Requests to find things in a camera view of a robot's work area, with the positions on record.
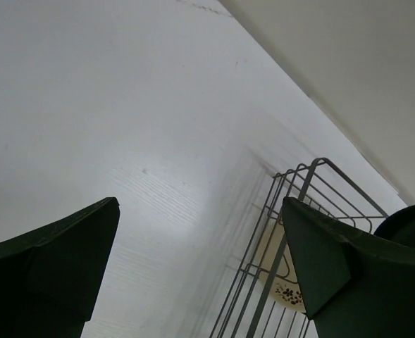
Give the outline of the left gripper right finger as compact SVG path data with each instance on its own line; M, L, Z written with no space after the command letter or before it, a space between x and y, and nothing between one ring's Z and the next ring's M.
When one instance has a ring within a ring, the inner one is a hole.
M320 337L415 337L415 248L287 197L281 209L306 316Z

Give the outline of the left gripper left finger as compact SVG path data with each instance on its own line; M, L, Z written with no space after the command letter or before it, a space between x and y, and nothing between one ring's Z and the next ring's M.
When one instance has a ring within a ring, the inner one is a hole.
M0 337L80 337L120 219L107 197L0 242Z

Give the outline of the cream plate with flowers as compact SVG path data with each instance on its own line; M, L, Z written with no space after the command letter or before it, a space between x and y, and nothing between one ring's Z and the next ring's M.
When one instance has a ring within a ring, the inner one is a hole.
M260 267L258 279L263 286L266 284L284 234L284 227L273 221L266 226L261 236L261 241L256 247L254 264ZM305 312L303 296L299 288L288 245L285 246L269 296L272 300L277 301L290 310L300 313Z

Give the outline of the black plate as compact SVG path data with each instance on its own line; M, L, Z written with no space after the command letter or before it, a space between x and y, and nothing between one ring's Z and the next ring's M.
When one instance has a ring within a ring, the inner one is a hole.
M415 205L403 208L386 218L375 230L374 235L415 248Z

